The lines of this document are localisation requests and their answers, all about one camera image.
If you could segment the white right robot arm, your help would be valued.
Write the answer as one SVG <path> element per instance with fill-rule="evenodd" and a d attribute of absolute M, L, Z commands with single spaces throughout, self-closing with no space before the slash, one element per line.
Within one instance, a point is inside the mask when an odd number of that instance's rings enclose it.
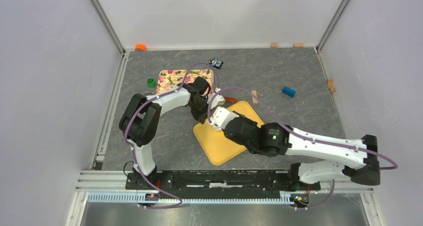
<path fill-rule="evenodd" d="M 246 116 L 223 107 L 213 112 L 210 124 L 252 154 L 318 158 L 316 163 L 290 166 L 288 184 L 294 190 L 323 180 L 350 180 L 365 186 L 381 183 L 380 162 L 376 156 L 378 143 L 374 135 L 350 140 L 311 134 L 276 122 L 259 126 Z"/>

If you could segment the yellow cutting mat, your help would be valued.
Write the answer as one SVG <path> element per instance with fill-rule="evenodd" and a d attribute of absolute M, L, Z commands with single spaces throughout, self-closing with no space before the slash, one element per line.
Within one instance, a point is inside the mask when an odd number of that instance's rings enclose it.
<path fill-rule="evenodd" d="M 264 124 L 253 107 L 246 101 L 239 101 L 228 107 L 229 111 L 235 111 L 257 122 L 258 126 Z M 209 123 L 198 123 L 193 128 L 194 135 L 201 145 L 209 161 L 219 166 L 247 150 L 224 136 L 222 130 L 214 130 Z"/>

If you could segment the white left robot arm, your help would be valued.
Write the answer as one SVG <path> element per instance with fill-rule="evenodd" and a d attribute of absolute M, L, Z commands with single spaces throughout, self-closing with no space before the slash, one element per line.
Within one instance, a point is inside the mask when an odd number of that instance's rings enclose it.
<path fill-rule="evenodd" d="M 190 113 L 199 123 L 207 117 L 210 84 L 197 77 L 192 83 L 179 83 L 173 89 L 159 95 L 135 94 L 119 122 L 124 139 L 131 146 L 134 171 L 139 174 L 138 184 L 145 190 L 157 183 L 154 174 L 157 166 L 153 160 L 151 142 L 156 135 L 160 116 L 178 107 L 190 107 Z"/>

